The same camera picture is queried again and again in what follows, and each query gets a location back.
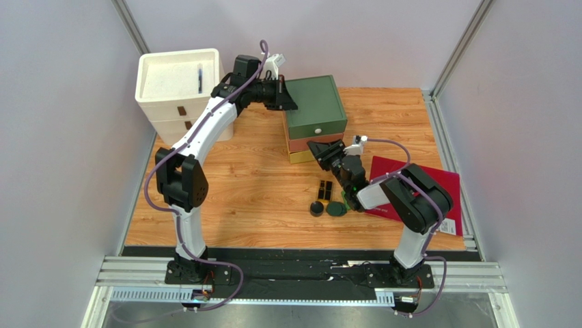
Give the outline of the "green three-drawer organizer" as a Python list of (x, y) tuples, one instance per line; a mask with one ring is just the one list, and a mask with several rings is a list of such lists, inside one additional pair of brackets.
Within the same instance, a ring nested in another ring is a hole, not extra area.
[(348, 118), (332, 75), (286, 81), (297, 110), (284, 113), (291, 164), (313, 161), (309, 141), (329, 143), (344, 136)]

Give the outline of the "black round jar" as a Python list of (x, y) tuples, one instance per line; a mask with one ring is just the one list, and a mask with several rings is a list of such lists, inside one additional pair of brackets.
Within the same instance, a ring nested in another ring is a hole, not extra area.
[(309, 205), (310, 215), (313, 217), (320, 217), (325, 210), (325, 206), (322, 202), (315, 201)]

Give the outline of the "dark green round compact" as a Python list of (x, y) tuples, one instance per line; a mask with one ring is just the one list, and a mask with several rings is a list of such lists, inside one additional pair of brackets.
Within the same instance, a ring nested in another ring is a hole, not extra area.
[(329, 202), (326, 207), (326, 212), (332, 217), (342, 217), (348, 212), (348, 209), (343, 202)]

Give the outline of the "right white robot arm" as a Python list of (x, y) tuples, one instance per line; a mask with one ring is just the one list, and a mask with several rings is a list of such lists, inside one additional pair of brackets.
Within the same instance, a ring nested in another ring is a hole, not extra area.
[(389, 278), (403, 285), (411, 282), (424, 264), (430, 240), (454, 201), (437, 181), (410, 161), (400, 169), (367, 179), (361, 155), (369, 141), (365, 135), (356, 135), (349, 146), (341, 139), (308, 141), (307, 145), (319, 166), (335, 176), (351, 209), (363, 212), (388, 204), (396, 211), (404, 229), (389, 260)]

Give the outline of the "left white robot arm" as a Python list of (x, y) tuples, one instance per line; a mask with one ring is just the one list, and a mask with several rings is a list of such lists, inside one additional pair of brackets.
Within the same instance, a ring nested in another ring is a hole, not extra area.
[(202, 233), (201, 206), (209, 192), (203, 164), (223, 131), (251, 103), (268, 110), (296, 110), (279, 67), (282, 54), (257, 57), (239, 55), (233, 71), (210, 94), (207, 107), (186, 135), (172, 148), (160, 148), (155, 156), (156, 185), (172, 212), (178, 244), (167, 265), (167, 284), (209, 282), (219, 264), (208, 261)]

